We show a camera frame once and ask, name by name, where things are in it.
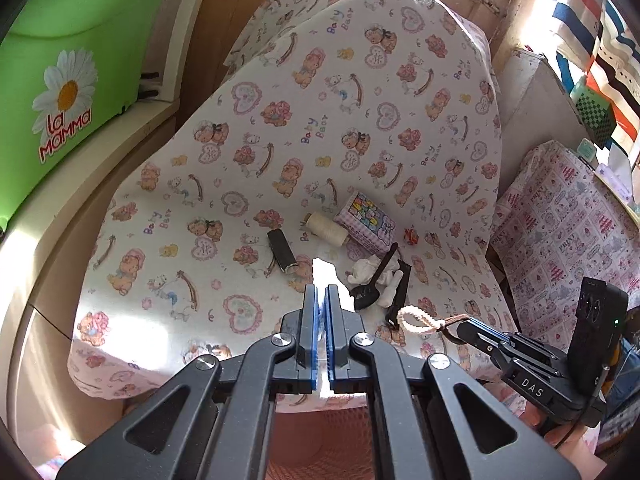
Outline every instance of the green plastic bucket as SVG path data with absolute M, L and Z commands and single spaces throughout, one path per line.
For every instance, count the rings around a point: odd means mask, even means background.
M 0 229 L 138 95 L 161 0 L 29 0 L 0 44 Z

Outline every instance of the small patterned box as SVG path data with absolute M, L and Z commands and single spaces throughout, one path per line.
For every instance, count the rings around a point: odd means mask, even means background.
M 396 223 L 359 191 L 349 197 L 334 221 L 373 254 L 386 253 L 395 239 Z

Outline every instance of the red mesh fabric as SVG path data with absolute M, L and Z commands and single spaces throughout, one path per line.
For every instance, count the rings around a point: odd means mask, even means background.
M 277 413 L 269 480 L 372 480 L 367 408 Z

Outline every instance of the triangular cutout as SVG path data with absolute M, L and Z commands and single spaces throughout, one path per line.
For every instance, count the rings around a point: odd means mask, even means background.
M 496 415 L 466 384 L 453 390 L 471 427 L 478 449 L 485 454 L 516 441 L 515 430 Z
M 126 441 L 151 454 L 162 453 L 175 421 L 189 397 L 189 391 L 188 386 L 175 390 L 155 410 L 127 431 Z

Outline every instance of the box with colorful illustration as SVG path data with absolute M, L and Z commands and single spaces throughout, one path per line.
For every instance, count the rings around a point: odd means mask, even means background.
M 386 253 L 396 238 L 396 223 L 359 191 L 349 197 L 334 221 L 373 254 Z
M 138 97 L 161 0 L 28 0 L 0 43 L 0 234 L 39 181 Z

